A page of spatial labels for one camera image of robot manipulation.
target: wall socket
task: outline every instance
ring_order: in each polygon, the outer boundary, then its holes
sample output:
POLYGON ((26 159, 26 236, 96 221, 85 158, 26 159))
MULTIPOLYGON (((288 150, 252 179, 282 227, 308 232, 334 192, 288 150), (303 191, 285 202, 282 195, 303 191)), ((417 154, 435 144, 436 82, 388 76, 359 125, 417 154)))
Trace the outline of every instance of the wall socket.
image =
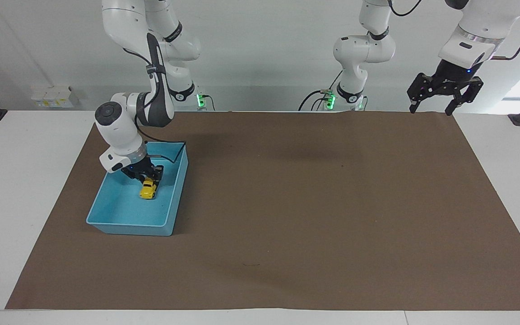
POLYGON ((70 86, 34 89, 31 100, 39 108, 74 108, 79 103, 70 86))

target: brown paper mat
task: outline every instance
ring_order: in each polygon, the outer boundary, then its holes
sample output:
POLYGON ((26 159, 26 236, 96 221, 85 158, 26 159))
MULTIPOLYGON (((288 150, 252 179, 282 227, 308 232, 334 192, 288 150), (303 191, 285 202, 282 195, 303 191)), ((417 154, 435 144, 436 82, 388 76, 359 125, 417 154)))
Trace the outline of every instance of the brown paper mat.
POLYGON ((7 308, 520 310, 520 234, 452 118, 179 113, 147 131, 188 140, 174 235, 85 223, 93 128, 7 308))

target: white wall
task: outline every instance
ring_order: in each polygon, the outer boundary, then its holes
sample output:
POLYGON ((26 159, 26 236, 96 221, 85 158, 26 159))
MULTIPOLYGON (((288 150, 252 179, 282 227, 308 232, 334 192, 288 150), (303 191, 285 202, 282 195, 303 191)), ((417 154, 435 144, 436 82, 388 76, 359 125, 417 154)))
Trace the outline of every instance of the white wall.
MULTIPOLYGON (((416 0, 399 0, 404 11, 416 0)), ((31 86, 71 85, 82 109, 95 109, 118 91, 147 87, 143 63, 104 34, 100 0, 0 0, 0 106, 33 109, 31 86)), ((176 0, 180 20, 204 45, 190 63, 196 82, 218 109, 297 109, 313 89, 326 88, 340 70, 332 56, 338 37, 364 33, 359 0, 176 0)), ((442 0, 424 1, 405 18, 392 17, 394 60, 367 65, 369 109, 405 111, 406 89, 418 72, 432 74, 437 54, 461 12, 442 0)), ((499 55, 520 43, 520 21, 499 55)), ((520 80, 520 57, 489 62, 485 87, 460 111, 487 112, 520 80)), ((423 109, 442 111, 448 100, 423 109)))

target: black clamp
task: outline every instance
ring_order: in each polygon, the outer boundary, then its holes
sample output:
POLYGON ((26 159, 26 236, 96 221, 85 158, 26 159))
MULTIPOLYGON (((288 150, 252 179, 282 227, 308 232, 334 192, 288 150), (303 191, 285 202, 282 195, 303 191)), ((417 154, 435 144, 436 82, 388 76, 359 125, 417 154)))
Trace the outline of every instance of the black clamp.
POLYGON ((351 103, 351 104, 356 103, 358 101, 358 99, 361 98, 362 93, 363 93, 363 91, 356 93, 356 94, 348 93, 347 91, 344 91, 342 89, 342 87, 340 86, 340 83, 338 84, 338 86, 336 86, 336 91, 338 92, 338 95, 340 95, 342 98, 346 99, 347 103, 351 103))
POLYGON ((166 74, 165 66, 161 64, 149 64, 146 66, 148 74, 166 74))
POLYGON ((130 179, 137 179, 143 183, 146 177, 150 177, 156 185, 159 185, 163 175, 163 166, 154 166, 150 158, 146 156, 135 164, 122 168, 121 171, 130 179))
POLYGON ((472 103, 475 97, 483 87, 483 81, 479 77, 473 77, 467 82, 454 82, 452 80, 441 81, 442 78, 429 77, 426 74, 418 74, 413 84, 407 90, 411 105, 409 110, 415 113, 421 101, 431 98, 435 95, 452 95, 453 99, 450 101, 445 109, 446 115, 450 116, 452 113, 463 105, 464 103, 472 103), (464 94, 460 91, 467 87, 464 94))
POLYGON ((167 90, 170 92, 170 95, 172 95, 172 97, 176 101, 183 102, 186 99, 188 99, 188 96, 190 96, 191 94, 194 94, 194 91, 196 90, 196 85, 194 84, 194 82, 192 82, 192 86, 190 86, 190 88, 188 88, 184 91, 175 91, 175 90, 170 89, 169 87, 167 88, 167 90))

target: yellow toy car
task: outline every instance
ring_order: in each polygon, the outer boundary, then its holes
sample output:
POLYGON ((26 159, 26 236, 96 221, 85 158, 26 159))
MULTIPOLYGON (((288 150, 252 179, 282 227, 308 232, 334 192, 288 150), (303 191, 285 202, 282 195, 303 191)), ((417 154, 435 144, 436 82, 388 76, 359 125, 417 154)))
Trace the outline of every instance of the yellow toy car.
POLYGON ((153 179, 150 177, 146 177, 144 180, 142 190, 140 191, 140 197, 145 200, 153 199, 155 196, 155 190, 157 189, 156 184, 153 182, 153 179))

